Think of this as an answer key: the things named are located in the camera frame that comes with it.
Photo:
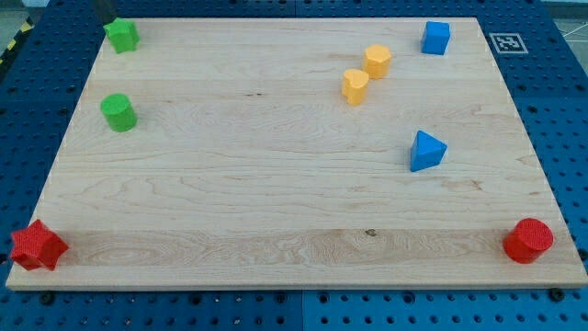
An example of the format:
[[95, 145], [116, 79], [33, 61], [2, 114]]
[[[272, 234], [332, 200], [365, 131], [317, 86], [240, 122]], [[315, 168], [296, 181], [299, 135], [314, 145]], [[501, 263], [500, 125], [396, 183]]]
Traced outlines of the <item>dark robot arm tip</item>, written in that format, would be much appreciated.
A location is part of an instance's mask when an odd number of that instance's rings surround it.
[[114, 0], [90, 0], [90, 5], [102, 26], [112, 23], [118, 16]]

